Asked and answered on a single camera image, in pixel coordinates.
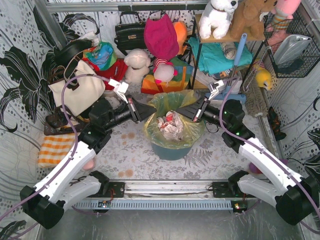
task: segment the brown teddy bear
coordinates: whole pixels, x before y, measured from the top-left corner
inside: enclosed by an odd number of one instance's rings
[[[244,33],[244,28],[250,27],[253,37],[263,39],[265,28],[262,18],[276,4],[277,0],[245,0],[241,2],[233,15],[231,36],[239,39]]]

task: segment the broom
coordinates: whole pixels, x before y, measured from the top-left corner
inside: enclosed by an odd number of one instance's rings
[[[260,126],[263,132],[263,139],[266,144],[266,148],[274,155],[275,151],[271,143],[271,139],[268,135],[267,128],[263,121],[263,117],[268,114],[268,107],[261,92],[260,87],[256,80],[251,81],[250,87],[246,95],[245,107],[248,114],[254,118],[258,118]]]

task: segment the blue trash bin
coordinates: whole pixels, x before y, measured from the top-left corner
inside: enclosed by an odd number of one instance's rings
[[[193,144],[205,131],[204,122],[194,123],[190,119],[180,115],[183,123],[183,139],[182,141],[170,141],[165,139],[159,130],[157,118],[163,117],[169,111],[190,105],[197,101],[192,90],[184,90],[178,92],[158,93],[154,95],[149,104],[156,108],[154,113],[146,121],[143,131],[150,140],[152,149],[160,159],[163,160],[179,160],[186,156],[191,150]]]

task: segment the white teddy bear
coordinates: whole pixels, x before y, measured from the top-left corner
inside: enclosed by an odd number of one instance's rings
[[[223,38],[229,29],[234,11],[238,7],[238,0],[210,0],[202,13],[200,25],[200,37],[208,39],[211,35],[211,27],[215,28],[213,37]]]
[[[128,66],[125,72],[125,81],[140,84],[144,76],[149,73],[151,60],[144,50],[137,48],[124,57],[124,63]]]

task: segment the black mounting plate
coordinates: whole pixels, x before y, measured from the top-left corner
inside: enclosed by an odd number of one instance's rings
[[[88,198],[111,198],[111,189],[114,190],[113,198],[123,198],[125,195],[125,183],[122,181],[109,182],[108,190],[105,194],[93,194]]]
[[[244,193],[238,196],[234,195],[230,190],[230,188],[228,187],[227,181],[214,181],[211,186],[212,186],[213,196],[215,198],[243,198],[244,197]],[[256,197],[247,194],[245,198],[248,199],[248,198],[256,198]]]

